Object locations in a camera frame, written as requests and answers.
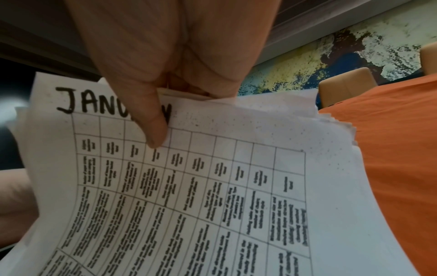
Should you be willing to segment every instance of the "paper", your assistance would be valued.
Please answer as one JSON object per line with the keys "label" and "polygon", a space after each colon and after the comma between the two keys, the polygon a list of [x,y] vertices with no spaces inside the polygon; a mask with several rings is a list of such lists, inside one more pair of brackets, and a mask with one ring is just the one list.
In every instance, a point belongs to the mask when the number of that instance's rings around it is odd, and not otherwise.
{"label": "paper", "polygon": [[19,146],[40,218],[9,275],[417,275],[352,128],[161,100],[152,150],[109,87],[37,75]]}

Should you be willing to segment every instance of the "white paper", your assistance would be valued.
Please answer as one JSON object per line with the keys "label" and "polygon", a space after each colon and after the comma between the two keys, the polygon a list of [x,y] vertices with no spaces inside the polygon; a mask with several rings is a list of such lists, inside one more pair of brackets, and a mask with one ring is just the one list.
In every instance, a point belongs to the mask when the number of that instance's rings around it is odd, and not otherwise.
{"label": "white paper", "polygon": [[[72,114],[57,87],[75,90]],[[9,275],[417,275],[344,124],[163,97],[168,140],[151,150],[123,107],[84,113],[87,90],[113,96],[37,76],[26,152],[40,218]]]}

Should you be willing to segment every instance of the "orange fabric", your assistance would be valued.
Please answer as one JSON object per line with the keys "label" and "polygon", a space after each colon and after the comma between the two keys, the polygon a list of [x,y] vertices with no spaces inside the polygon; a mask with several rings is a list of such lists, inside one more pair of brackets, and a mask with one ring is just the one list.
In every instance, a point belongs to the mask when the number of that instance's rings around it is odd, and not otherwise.
{"label": "orange fabric", "polygon": [[437,74],[327,107],[357,127],[373,193],[422,276],[437,275]]}

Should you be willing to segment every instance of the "beige chair backrest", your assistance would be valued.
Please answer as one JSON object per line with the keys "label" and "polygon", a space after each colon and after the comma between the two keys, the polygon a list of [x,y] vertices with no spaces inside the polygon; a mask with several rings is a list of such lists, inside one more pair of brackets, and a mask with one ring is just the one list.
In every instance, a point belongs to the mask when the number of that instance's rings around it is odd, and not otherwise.
{"label": "beige chair backrest", "polygon": [[420,63],[425,75],[437,74],[437,42],[420,49]]}
{"label": "beige chair backrest", "polygon": [[322,107],[347,100],[378,86],[369,68],[359,68],[319,83]]}

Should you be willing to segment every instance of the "hand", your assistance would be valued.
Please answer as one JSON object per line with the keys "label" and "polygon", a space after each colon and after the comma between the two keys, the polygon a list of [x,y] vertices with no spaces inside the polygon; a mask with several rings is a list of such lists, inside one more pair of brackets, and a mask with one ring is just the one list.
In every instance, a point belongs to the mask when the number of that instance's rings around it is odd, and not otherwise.
{"label": "hand", "polygon": [[18,242],[37,218],[26,170],[0,171],[0,248]]}
{"label": "hand", "polygon": [[237,95],[280,0],[66,0],[96,66],[158,147],[167,125],[157,87]]}

